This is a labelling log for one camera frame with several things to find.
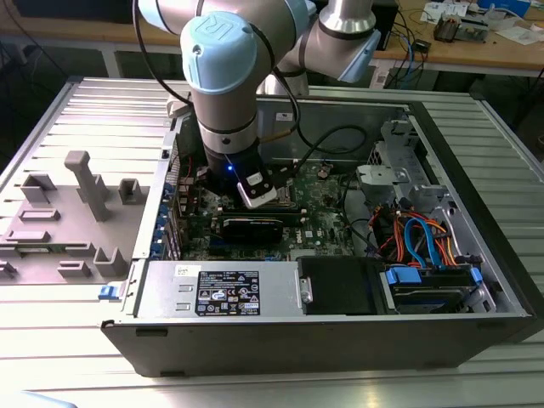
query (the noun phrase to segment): cable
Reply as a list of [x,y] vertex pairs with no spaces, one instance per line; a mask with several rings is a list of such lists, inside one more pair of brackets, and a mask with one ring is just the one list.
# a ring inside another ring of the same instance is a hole
[[451,238],[448,237],[448,253],[450,254],[451,262],[457,266],[456,257],[453,256],[453,251],[451,250]]
[[416,251],[414,251],[413,246],[411,244],[411,236],[410,236],[410,230],[411,226],[414,223],[419,223],[423,227],[423,230],[425,231],[425,237],[427,240],[427,249],[429,257],[431,258],[431,262],[434,266],[440,268],[442,267],[442,261],[440,259],[440,255],[436,252],[436,249],[434,248],[434,238],[433,233],[431,232],[431,229],[429,228],[428,224],[425,222],[425,220],[422,220],[420,218],[411,218],[408,220],[408,222],[405,225],[405,241],[406,241],[406,249],[409,253],[416,259],[417,262],[421,264],[423,268],[425,268],[425,261],[423,258],[421,258]]
[[348,181],[348,186],[345,188],[345,190],[343,191],[343,194],[342,194],[342,198],[340,199],[340,204],[342,206],[342,215],[343,215],[343,219],[345,221],[345,223],[348,225],[349,229],[351,230],[352,233],[354,233],[356,236],[358,236],[365,244],[366,244],[366,248],[367,249],[370,249],[371,251],[375,252],[376,254],[378,253],[378,250],[377,248],[374,246],[374,244],[371,243],[371,241],[366,238],[365,236],[363,236],[357,229],[354,228],[353,224],[357,221],[360,221],[361,218],[358,218],[356,219],[355,221],[351,222],[349,221],[349,218],[348,218],[348,212],[346,211],[346,197],[348,196],[348,191],[349,191],[349,185],[351,184],[351,182],[353,181],[353,179],[355,178],[355,176],[357,175],[357,172],[353,172],[352,175],[349,177],[349,181]]
[[[302,129],[300,128],[301,113],[300,113],[300,105],[299,105],[299,103],[297,101],[297,98],[295,97],[294,93],[292,92],[291,88],[289,87],[289,84],[287,83],[286,79],[281,75],[281,72],[277,68],[274,68],[272,73],[275,76],[275,78],[278,80],[280,85],[285,89],[285,91],[287,93],[287,96],[289,97],[289,100],[291,101],[291,107],[292,107],[292,112],[293,112],[293,115],[294,115],[294,118],[295,118],[295,122],[289,128],[289,130],[279,132],[278,134],[275,134],[273,136],[269,136],[267,138],[262,138],[261,143],[269,143],[269,142],[273,142],[273,141],[278,140],[278,139],[283,139],[286,136],[289,136],[290,134],[292,134],[296,130],[298,132],[298,137],[304,142],[304,144],[307,145],[310,149],[314,148],[314,145],[308,139],[306,139],[306,137],[303,134]],[[320,153],[326,153],[328,155],[348,155],[348,154],[354,153],[357,150],[359,150],[360,148],[362,148],[365,145],[366,139],[368,137],[368,134],[366,133],[366,130],[364,128],[362,128],[361,126],[357,126],[357,125],[349,125],[349,126],[350,126],[349,128],[357,130],[358,132],[360,132],[363,135],[362,141],[359,144],[357,144],[355,147],[353,147],[351,149],[338,148],[338,149],[334,149],[334,150],[315,147],[315,150],[319,151]]]
[[298,128],[300,128],[301,115],[300,106],[298,105],[297,98],[295,98],[295,95],[289,87],[289,84],[287,83],[286,79],[281,75],[281,72],[277,67],[272,70],[272,74],[274,75],[275,79],[280,83],[280,85],[285,89],[287,95],[289,96],[289,100],[291,101],[292,114],[295,118],[295,123],[287,130],[278,132],[277,134],[273,134],[272,136],[266,138],[262,138],[260,143],[270,143],[279,139],[283,139],[292,134]]
[[40,51],[40,54],[37,56],[36,60],[34,61],[34,66],[32,67],[32,73],[31,73],[31,86],[32,91],[36,92],[36,89],[34,89],[34,74],[36,73],[37,63],[40,61],[40,58],[42,58],[43,51]]
[[49,54],[47,53],[47,51],[46,51],[45,49],[43,49],[43,47],[42,47],[40,44],[38,44],[38,43],[36,42],[36,40],[35,40],[35,39],[34,39],[34,38],[33,38],[33,37],[32,37],[32,36],[24,29],[24,28],[23,28],[23,26],[22,26],[21,24],[19,24],[19,21],[17,21],[17,20],[15,19],[14,15],[11,13],[11,10],[10,10],[9,7],[8,7],[8,2],[7,2],[6,0],[2,0],[2,1],[3,1],[3,6],[6,8],[6,12],[8,13],[9,18],[15,23],[15,25],[21,30],[21,32],[22,32],[23,34],[25,34],[25,35],[28,37],[28,39],[31,40],[31,41],[34,43],[34,45],[36,45],[38,48],[40,48],[40,49],[43,51],[43,53],[45,54],[45,56],[48,57],[48,59],[53,63],[54,66],[57,67],[57,69],[59,70],[59,72],[61,72],[62,75],[63,75],[65,78],[67,78],[67,77],[68,77],[68,74],[66,74],[65,70],[63,70],[62,68],[60,68],[60,65],[57,64],[56,61],[55,61],[53,58],[51,58],[51,55],[49,55]]
[[185,184],[185,182],[189,178],[192,171],[193,171],[193,157],[189,156],[189,170],[187,170],[187,175],[185,176],[184,181],[182,181],[181,184]]
[[356,223],[361,223],[363,221],[369,221],[370,219],[369,218],[357,218],[357,219],[354,219],[350,224],[356,224]]
[[3,52],[9,57],[10,61],[13,61],[14,64],[16,64],[16,67],[17,67],[17,71],[19,72],[19,75],[20,75],[20,78],[22,79],[22,81],[27,84],[29,87],[31,87],[31,90],[32,92],[39,98],[41,97],[41,95],[38,95],[36,90],[34,89],[33,85],[36,85],[38,86],[39,88],[45,90],[45,91],[48,91],[50,94],[52,95],[56,95],[57,93],[55,91],[53,91],[52,89],[49,89],[48,87],[46,87],[45,85],[43,85],[42,83],[40,82],[30,82],[30,80],[25,76],[25,73],[23,72],[23,65],[20,64],[10,53],[9,51],[4,47],[2,41],[0,41],[0,49],[3,49]]
[[356,126],[356,125],[340,125],[340,126],[335,126],[332,129],[327,130],[319,139],[317,139],[317,141],[314,144],[311,145],[311,147],[308,149],[308,151],[303,156],[303,158],[300,159],[300,161],[297,163],[297,165],[295,166],[295,168],[294,168],[294,170],[292,172],[292,176],[295,177],[297,175],[297,173],[300,171],[300,167],[302,167],[303,164],[308,161],[309,157],[312,156],[312,153],[314,153],[314,151],[317,150],[318,146],[321,143],[323,143],[329,136],[333,135],[334,133],[336,133],[336,132],[338,132],[340,130],[344,130],[344,129],[356,129],[356,130],[359,130],[359,129],[362,129],[362,127],[359,127],[359,126]]
[[406,38],[405,36],[403,35],[400,35],[400,38],[402,38],[402,40],[406,43],[406,46],[408,47],[408,52],[410,54],[410,64],[408,64],[408,73],[406,74],[403,82],[400,84],[400,89],[404,88],[405,85],[406,85],[406,78],[410,76],[411,74],[411,68],[412,66],[414,65],[414,50],[410,44],[410,40],[408,38]]
[[155,78],[157,82],[174,98],[179,99],[184,104],[187,104],[188,106],[192,106],[193,103],[181,96],[179,93],[171,89],[163,80],[160,78],[156,71],[155,67],[151,64],[150,56],[147,54],[147,49],[145,49],[144,39],[142,38],[142,31],[139,26],[139,9],[138,9],[138,0],[133,0],[133,20],[134,20],[134,31],[136,32],[136,37],[138,38],[138,45],[139,49],[142,52],[142,56],[144,57],[145,64],[147,65],[147,69],[150,71],[151,75]]
[[15,139],[15,134],[17,133],[17,129],[15,127],[15,118],[14,118],[14,113],[16,113],[16,110],[14,108],[14,105],[13,105],[13,100],[12,100],[12,97],[11,97],[11,88],[9,87],[9,79],[8,79],[8,76],[6,74],[6,60],[5,60],[5,57],[3,55],[3,47],[0,48],[0,62],[2,63],[2,78],[3,78],[3,82],[4,82],[4,87],[5,87],[5,90],[6,90],[6,100],[7,100],[7,105],[8,105],[8,108],[9,110],[12,112],[11,115],[9,115],[9,121],[10,121],[10,128],[11,128],[11,132],[12,132],[12,137],[13,137],[13,141],[12,141],[12,146],[13,148],[15,149],[17,147],[17,141]]

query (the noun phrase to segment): gray plastic part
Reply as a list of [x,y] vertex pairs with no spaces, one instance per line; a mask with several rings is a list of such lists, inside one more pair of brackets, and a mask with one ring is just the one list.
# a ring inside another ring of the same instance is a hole
[[30,174],[20,186],[20,190],[32,205],[49,204],[45,191],[56,190],[47,174]]
[[57,210],[23,210],[20,212],[21,221],[58,221],[60,212]]
[[23,258],[23,254],[17,251],[14,246],[0,248],[0,257],[3,258]]
[[[5,242],[9,231],[37,231],[46,230],[51,235],[47,243],[37,243],[43,250],[32,250],[33,244],[13,243],[0,248],[0,259],[9,261],[19,273],[17,283],[22,284],[99,284],[110,281],[111,278],[102,277],[93,264],[96,249],[101,247],[108,255],[118,247],[124,259],[129,260],[133,254],[134,242],[138,235],[140,220],[144,212],[145,203],[141,205],[123,206],[117,192],[118,182],[108,185],[108,211],[110,217],[106,223],[97,223],[88,205],[83,203],[77,194],[77,185],[57,185],[57,190],[46,191],[51,202],[49,209],[56,209],[61,217],[57,221],[23,221],[13,217],[2,241]],[[149,194],[149,187],[140,186],[144,197]],[[20,205],[22,211],[45,210],[45,207],[34,208],[24,200]],[[56,245],[63,247],[58,251]],[[84,260],[92,275],[86,279],[64,278],[57,268],[60,261]],[[0,285],[10,284],[11,280],[0,280]]]
[[119,191],[123,206],[142,204],[144,202],[144,195],[136,178],[124,178],[121,180],[117,191]]
[[[93,177],[94,177],[94,185],[96,186],[96,189],[100,197],[102,197],[102,200],[106,201],[110,192],[108,191],[108,188],[105,186],[102,176],[100,174],[93,174]],[[77,194],[79,194],[83,202],[87,202],[87,196],[85,195],[85,193],[83,193],[82,189],[77,189]]]
[[15,269],[11,263],[0,261],[0,278],[12,279],[16,273],[17,269]]
[[64,278],[89,277],[91,269],[88,268],[85,261],[60,261],[57,271]]
[[66,247],[66,253],[71,257],[93,257],[96,249],[92,242],[74,243]]
[[94,255],[93,262],[102,276],[117,277],[123,276],[128,272],[128,264],[122,258],[119,248],[113,250],[111,258],[106,257],[104,250],[99,248]]
[[98,222],[109,217],[100,189],[96,186],[96,179],[88,168],[91,157],[84,150],[71,150],[65,158],[65,167],[76,176],[83,195],[87,197],[87,204],[91,208],[94,219]]
[[49,242],[47,231],[11,231],[6,237],[9,242]]

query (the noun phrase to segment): blue latch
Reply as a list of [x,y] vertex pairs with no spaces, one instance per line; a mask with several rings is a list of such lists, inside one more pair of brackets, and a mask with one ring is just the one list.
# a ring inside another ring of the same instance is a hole
[[115,286],[104,285],[100,289],[99,300],[118,300],[117,288]]
[[164,184],[164,191],[166,193],[172,194],[173,193],[173,186],[170,183],[165,183]]
[[422,277],[411,266],[394,266],[385,272],[389,285],[395,283],[422,283]]
[[470,274],[473,276],[474,281],[479,285],[484,281],[484,277],[482,276],[482,273],[479,271],[478,268],[472,267],[470,269]]
[[168,215],[168,206],[161,204],[159,206],[159,215]]
[[156,224],[160,227],[164,227],[167,224],[167,218],[166,217],[157,217],[156,218]]

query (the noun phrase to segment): white paper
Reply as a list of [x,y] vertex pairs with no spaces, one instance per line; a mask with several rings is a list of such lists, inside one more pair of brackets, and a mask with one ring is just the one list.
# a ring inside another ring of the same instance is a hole
[[276,113],[275,120],[277,122],[292,122],[292,113]]
[[201,268],[201,265],[176,265],[174,276],[198,276]]
[[420,21],[427,21],[431,24],[438,24],[440,16],[443,13],[446,14],[457,14],[460,17],[467,15],[469,3],[427,3],[425,4],[425,9],[422,12],[422,17]]
[[507,28],[506,30],[500,30],[496,33],[501,37],[505,37],[521,45],[529,45],[536,43],[539,40],[538,34],[535,35],[533,31],[517,26]]

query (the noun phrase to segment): blue cable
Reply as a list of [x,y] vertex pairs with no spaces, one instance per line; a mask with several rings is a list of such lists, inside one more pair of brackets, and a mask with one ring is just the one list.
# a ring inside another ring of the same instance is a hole
[[421,224],[423,227],[423,230],[425,231],[428,254],[431,257],[431,262],[433,262],[433,265],[436,266],[437,268],[443,269],[444,265],[442,264],[442,261],[440,260],[440,255],[434,248],[433,231],[431,231],[431,228],[422,219],[412,218],[410,221],[406,223],[405,225],[406,249],[408,249],[408,252],[411,253],[411,255],[416,259],[417,262],[419,262],[422,268],[427,268],[427,265],[425,264],[425,260],[417,254],[417,252],[414,250],[414,247],[411,244],[410,230],[412,225],[415,223]]
[[414,50],[411,47],[410,40],[408,38],[406,38],[402,34],[400,34],[399,37],[406,43],[406,46],[408,47],[408,54],[410,55],[410,64],[408,65],[408,72],[406,73],[406,76],[404,77],[404,79],[402,80],[402,83],[400,84],[400,89],[403,89],[406,85],[408,78],[411,75],[411,68],[414,64]]

